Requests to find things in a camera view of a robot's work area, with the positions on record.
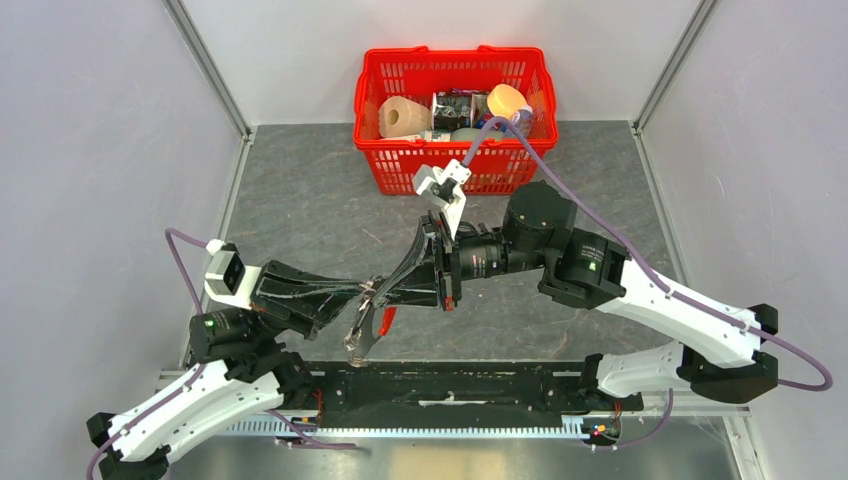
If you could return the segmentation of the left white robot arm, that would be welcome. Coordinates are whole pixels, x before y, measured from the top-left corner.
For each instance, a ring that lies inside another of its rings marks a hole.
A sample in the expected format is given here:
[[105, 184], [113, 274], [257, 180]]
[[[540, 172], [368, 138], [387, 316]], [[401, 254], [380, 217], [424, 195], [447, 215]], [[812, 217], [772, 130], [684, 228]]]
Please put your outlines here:
[[310, 274], [271, 261], [262, 267], [220, 251], [204, 290], [221, 304], [190, 320], [195, 363], [176, 381], [123, 413], [86, 422], [96, 453], [88, 479], [161, 479], [187, 452], [230, 425], [280, 406], [315, 398], [314, 377], [300, 354], [278, 336], [307, 339], [374, 283]]

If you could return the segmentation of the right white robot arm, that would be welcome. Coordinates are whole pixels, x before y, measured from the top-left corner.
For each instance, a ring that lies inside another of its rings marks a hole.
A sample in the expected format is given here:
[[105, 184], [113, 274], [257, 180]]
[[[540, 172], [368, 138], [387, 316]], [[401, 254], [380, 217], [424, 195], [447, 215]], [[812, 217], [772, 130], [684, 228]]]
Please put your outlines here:
[[669, 338], [642, 352], [594, 354], [577, 382], [579, 400], [601, 409], [615, 398], [687, 387], [710, 400], [744, 404], [778, 384], [777, 359], [761, 349], [775, 333], [766, 304], [732, 309], [643, 269], [622, 245], [575, 226], [576, 204], [538, 181], [519, 187], [501, 226], [450, 232], [429, 214], [413, 245], [372, 297], [375, 307], [453, 309], [464, 282], [540, 270], [540, 293], [574, 309], [636, 321]]

